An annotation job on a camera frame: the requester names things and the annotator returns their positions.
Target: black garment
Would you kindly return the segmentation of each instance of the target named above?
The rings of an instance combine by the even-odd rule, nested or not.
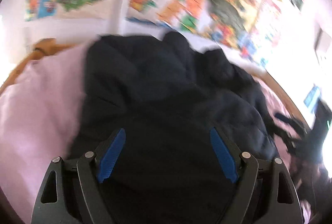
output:
[[[79,157],[116,128],[126,143],[101,184],[119,223],[215,223],[234,194],[210,141],[218,126],[242,151],[278,155],[260,86],[221,49],[193,51],[176,32],[104,36],[88,51]]]

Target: pink blanket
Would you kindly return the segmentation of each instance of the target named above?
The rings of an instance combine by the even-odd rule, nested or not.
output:
[[[65,157],[79,128],[84,98],[83,66],[88,44],[29,63],[0,96],[0,187],[26,223],[50,161]],[[259,81],[271,115],[287,110],[265,83]],[[282,123],[281,127],[291,131]],[[290,156],[278,137],[281,158]]]

